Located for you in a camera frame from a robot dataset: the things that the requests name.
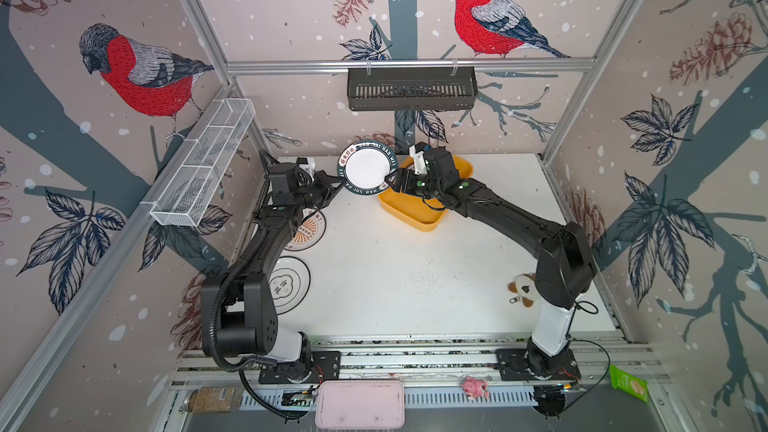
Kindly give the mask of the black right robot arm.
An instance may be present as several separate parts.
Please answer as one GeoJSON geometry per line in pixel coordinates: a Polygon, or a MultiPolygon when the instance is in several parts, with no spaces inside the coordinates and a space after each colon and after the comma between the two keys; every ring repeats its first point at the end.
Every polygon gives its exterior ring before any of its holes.
{"type": "Polygon", "coordinates": [[[412,169],[399,168],[385,177],[395,192],[436,200],[443,208],[480,222],[511,239],[537,260],[535,287],[541,305],[538,322],[527,341],[526,364],[515,371],[537,378],[558,372],[570,347],[570,328],[578,299],[597,274],[585,230],[536,216],[503,199],[485,184],[463,179],[444,147],[423,143],[414,148],[412,169]]]}

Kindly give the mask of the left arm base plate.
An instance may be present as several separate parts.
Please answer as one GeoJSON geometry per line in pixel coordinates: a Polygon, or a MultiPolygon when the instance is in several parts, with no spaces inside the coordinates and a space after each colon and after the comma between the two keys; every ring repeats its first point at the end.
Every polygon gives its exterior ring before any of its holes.
{"type": "Polygon", "coordinates": [[[320,385],[339,379],[341,353],[339,351],[312,352],[308,361],[280,363],[260,372],[260,385],[320,385]]]}

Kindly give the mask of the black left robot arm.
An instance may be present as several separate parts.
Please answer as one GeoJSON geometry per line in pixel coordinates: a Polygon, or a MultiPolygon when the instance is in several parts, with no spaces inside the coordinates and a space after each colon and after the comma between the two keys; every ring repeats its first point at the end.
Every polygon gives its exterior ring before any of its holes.
{"type": "Polygon", "coordinates": [[[312,372],[309,340],[279,325],[271,274],[304,212],[326,208],[344,180],[316,172],[307,158],[280,162],[262,151],[260,160],[265,182],[255,235],[225,273],[206,277],[200,289],[202,350],[226,372],[258,364],[299,380],[312,372]]]}

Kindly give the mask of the orange plate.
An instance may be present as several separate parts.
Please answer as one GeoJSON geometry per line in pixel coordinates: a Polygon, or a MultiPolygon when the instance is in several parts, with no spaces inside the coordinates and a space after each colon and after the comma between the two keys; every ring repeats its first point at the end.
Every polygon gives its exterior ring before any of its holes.
{"type": "Polygon", "coordinates": [[[293,239],[285,247],[288,252],[301,252],[317,245],[327,230],[327,221],[321,211],[306,210],[304,219],[293,239]]]}

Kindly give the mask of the green rim plate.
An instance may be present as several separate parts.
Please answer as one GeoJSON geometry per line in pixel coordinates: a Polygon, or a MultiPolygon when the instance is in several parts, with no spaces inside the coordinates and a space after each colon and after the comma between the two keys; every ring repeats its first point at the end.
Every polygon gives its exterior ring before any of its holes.
{"type": "Polygon", "coordinates": [[[375,196],[388,189],[385,178],[398,168],[388,145],[362,140],[349,145],[338,157],[337,175],[344,187],[358,196],[375,196]]]}

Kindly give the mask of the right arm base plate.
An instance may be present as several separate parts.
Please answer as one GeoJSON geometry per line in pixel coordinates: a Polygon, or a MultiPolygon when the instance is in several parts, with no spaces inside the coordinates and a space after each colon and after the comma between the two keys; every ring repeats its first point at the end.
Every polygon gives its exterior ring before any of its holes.
{"type": "Polygon", "coordinates": [[[536,348],[497,349],[495,369],[502,381],[580,381],[581,373],[573,352],[565,348],[548,356],[536,348]]]}

